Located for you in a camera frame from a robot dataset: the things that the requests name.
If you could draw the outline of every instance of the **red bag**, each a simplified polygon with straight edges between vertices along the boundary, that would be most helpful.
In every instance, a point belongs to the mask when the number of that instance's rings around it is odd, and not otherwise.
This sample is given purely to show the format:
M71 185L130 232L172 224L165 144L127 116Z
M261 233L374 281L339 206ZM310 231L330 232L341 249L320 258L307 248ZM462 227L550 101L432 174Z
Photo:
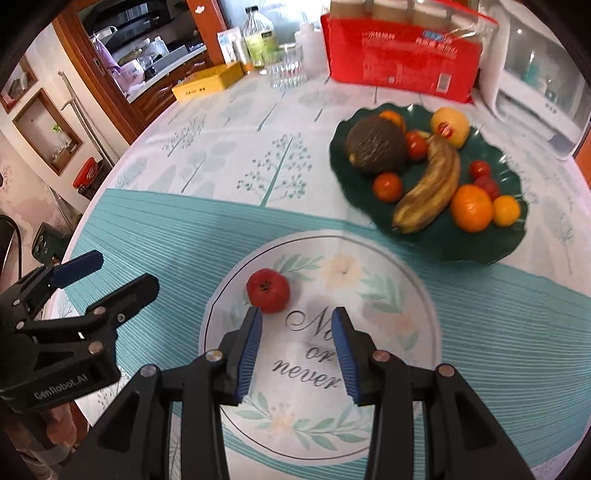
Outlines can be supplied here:
M481 44L381 20L323 15L321 22L334 80L469 100Z

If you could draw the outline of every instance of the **white bottle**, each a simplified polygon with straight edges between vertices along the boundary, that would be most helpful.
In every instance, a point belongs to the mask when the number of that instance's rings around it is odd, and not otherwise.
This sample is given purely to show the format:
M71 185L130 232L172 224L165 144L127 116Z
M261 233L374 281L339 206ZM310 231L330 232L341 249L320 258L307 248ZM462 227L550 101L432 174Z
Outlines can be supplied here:
M310 77L328 72L326 45L322 30L314 29L313 23L302 23L295 32L295 44L301 46L304 53L304 68Z

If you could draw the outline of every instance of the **tangerine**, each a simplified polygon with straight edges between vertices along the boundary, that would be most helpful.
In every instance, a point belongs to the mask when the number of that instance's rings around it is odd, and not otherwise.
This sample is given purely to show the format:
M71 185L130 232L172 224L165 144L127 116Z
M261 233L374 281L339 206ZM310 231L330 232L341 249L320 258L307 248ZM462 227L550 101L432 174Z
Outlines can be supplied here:
M390 120L391 122L395 123L400 127L402 133L405 134L407 127L404 118L400 113L394 112L393 110L384 110L382 113L379 114L380 118L385 118L386 120Z
M511 195L503 195L492 202L493 221L496 226L511 226L521 215L521 208L517 200Z
M459 187L452 198L450 210L453 221L465 232L482 232L492 221L491 198L476 185Z

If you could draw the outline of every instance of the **kitchen counter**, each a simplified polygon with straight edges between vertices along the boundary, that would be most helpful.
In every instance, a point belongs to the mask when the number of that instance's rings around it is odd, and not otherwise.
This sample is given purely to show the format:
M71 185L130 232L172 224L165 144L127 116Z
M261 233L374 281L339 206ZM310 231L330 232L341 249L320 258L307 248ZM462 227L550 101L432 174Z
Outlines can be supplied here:
M178 67L180 67L184 63L188 62L189 60L191 60L192 58L196 57L200 53L203 53L206 50L207 50L207 47L204 45L203 47L196 48L191 53L189 53L188 55L185 55L184 57L178 59L174 63L171 63L164 70L162 70L161 72L158 72L154 77L150 78L150 80L148 80L147 82L145 82L144 85L141 88L137 89L133 94L129 95L127 97L127 101L129 103L132 103L133 101L137 100L142 95L142 93L144 93L146 90L148 90L157 81L159 81L160 79L166 77L166 75L168 75L174 69L177 69Z

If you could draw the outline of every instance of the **yellow label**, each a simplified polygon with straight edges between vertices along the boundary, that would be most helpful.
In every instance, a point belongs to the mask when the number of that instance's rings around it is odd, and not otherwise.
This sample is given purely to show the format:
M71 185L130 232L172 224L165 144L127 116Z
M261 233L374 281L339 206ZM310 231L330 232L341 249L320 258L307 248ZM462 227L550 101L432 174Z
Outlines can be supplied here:
M254 35L247 37L245 40L255 67L262 67L264 65L264 52L267 50L275 50L277 48L277 39L273 30L255 33Z

